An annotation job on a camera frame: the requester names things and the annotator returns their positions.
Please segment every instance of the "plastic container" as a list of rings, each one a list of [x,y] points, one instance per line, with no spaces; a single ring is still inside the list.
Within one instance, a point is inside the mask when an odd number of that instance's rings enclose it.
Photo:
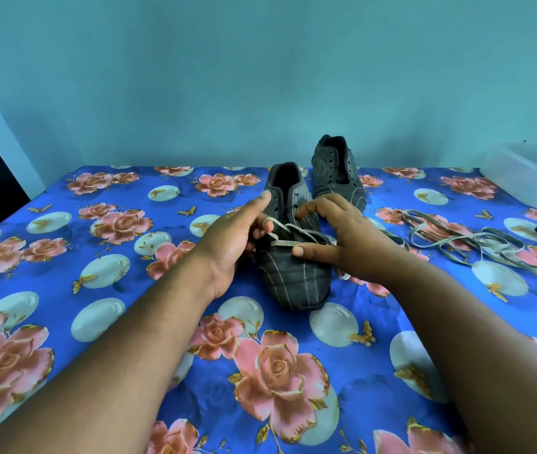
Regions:
[[[523,204],[537,208],[537,145],[497,146],[485,158],[481,173]]]

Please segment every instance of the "person's right hand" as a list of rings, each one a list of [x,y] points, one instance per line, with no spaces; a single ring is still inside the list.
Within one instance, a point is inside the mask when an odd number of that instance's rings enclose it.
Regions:
[[[307,202],[298,209],[296,218],[314,212],[334,228],[338,244],[301,243],[292,248],[295,257],[330,263],[353,277],[381,285],[392,281],[410,261],[409,252],[385,236],[341,195],[326,194]]]

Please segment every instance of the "black shoe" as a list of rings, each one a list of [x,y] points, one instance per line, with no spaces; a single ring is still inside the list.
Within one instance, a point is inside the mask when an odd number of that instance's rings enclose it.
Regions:
[[[355,166],[353,153],[348,149],[344,137],[325,135],[319,140],[311,160],[315,182],[315,197],[332,192],[342,195],[347,201],[365,211],[367,196]]]
[[[296,242],[329,244],[320,234],[315,213],[302,220],[294,217],[297,209],[312,199],[298,166],[294,162],[273,166],[265,189],[272,197],[264,213],[279,223],[257,242],[260,277],[281,306],[294,311],[320,309],[330,291],[332,266],[292,255]]]

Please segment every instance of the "person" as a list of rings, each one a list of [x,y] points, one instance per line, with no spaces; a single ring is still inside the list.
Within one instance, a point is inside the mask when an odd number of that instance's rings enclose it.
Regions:
[[[263,229],[269,192],[228,213],[98,340],[0,425],[0,452],[143,452],[159,405],[208,304]],[[537,346],[438,267],[394,244],[340,195],[317,212],[338,245],[294,256],[331,263],[396,297],[468,427],[477,453],[537,453]]]

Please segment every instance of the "floral tablecloth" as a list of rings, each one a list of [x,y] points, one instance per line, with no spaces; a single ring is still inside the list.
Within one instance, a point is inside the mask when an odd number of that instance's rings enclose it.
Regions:
[[[301,170],[311,187],[311,169]],[[1,223],[0,422],[178,264],[215,219],[257,196],[268,173],[87,166]],[[376,226],[407,238],[401,209],[461,232],[493,226],[520,237],[528,245],[521,258],[537,265],[537,210],[476,169],[359,174],[365,215]],[[412,251],[537,342],[537,274]],[[464,435],[430,358],[384,287],[334,278],[325,307],[292,313],[244,265],[201,319],[148,452],[451,453],[464,451]]]

